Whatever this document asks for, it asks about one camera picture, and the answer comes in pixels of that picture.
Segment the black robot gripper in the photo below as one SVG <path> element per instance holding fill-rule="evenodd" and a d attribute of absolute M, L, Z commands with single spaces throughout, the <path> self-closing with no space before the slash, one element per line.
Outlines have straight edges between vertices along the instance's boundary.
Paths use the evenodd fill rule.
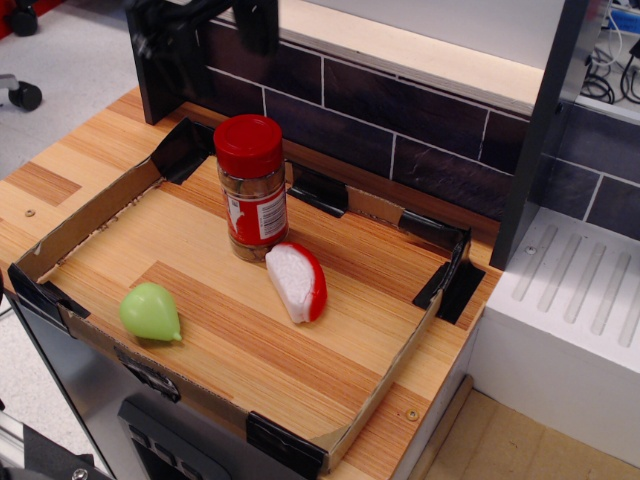
<path fill-rule="evenodd" d="M 210 96 L 204 65 L 192 22 L 210 20 L 233 6 L 233 1 L 131 1 L 133 52 L 154 66 L 166 85 L 185 97 Z M 241 42 L 259 56 L 273 56 L 279 45 L 277 0 L 239 0 L 232 7 Z"/>

